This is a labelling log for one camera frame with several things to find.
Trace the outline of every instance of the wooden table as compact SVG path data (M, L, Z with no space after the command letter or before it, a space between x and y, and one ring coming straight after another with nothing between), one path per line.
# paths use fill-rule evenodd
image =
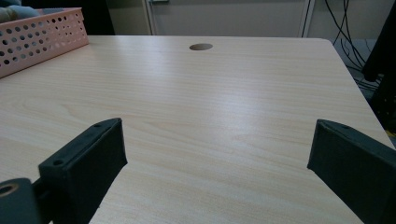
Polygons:
M0 79L0 180L95 122L123 119L129 164L92 223L360 223L306 169L317 119L391 147L330 42L90 36ZM209 43L209 50L190 45Z

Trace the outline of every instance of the pink plastic basket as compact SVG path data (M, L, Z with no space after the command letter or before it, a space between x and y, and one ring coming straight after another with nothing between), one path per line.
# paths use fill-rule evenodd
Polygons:
M76 7L0 24L0 77L88 45L83 20Z

